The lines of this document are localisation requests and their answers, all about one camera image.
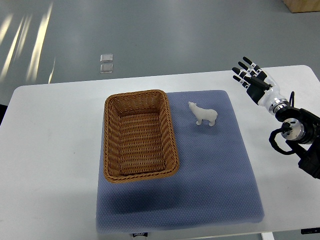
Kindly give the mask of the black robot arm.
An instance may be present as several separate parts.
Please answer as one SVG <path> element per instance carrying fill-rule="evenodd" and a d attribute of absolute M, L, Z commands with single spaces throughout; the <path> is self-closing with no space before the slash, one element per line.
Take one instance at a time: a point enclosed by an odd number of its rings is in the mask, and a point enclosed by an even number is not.
<path fill-rule="evenodd" d="M 296 154 L 300 160 L 298 167 L 315 179 L 320 178 L 320 118 L 303 108 L 294 107 L 295 93 L 289 101 L 275 99 L 269 111 L 282 123 L 281 127 L 271 132 L 269 142 L 274 150 L 283 155 Z M 281 134 L 289 151 L 281 149 L 276 142 L 276 135 Z"/>

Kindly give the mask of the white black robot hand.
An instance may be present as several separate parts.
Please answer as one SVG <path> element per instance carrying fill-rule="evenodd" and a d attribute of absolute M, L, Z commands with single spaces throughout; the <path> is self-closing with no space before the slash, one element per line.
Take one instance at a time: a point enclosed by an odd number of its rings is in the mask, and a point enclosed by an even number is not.
<path fill-rule="evenodd" d="M 240 83 L 252 101 L 275 115 L 276 112 L 289 105 L 289 101 L 281 95 L 280 87 L 270 74 L 262 70 L 247 57 L 239 61 L 239 67 L 233 67 L 233 79 Z"/>

